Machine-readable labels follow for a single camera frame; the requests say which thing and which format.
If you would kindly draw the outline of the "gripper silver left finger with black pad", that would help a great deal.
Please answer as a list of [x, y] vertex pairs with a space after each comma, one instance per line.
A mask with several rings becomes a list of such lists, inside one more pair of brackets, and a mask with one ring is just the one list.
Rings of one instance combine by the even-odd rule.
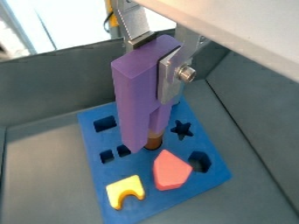
[[134, 0], [111, 0], [112, 10], [126, 41], [126, 49], [135, 50], [156, 38], [150, 30], [144, 7]]

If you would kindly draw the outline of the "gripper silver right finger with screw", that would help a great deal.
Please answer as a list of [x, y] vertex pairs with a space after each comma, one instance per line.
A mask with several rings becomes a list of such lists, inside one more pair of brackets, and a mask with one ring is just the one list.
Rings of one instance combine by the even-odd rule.
[[182, 92], [183, 84], [194, 80], [192, 57], [211, 42], [180, 24], [175, 28], [175, 39], [179, 45], [162, 57], [158, 66], [158, 99], [162, 104], [168, 103]]

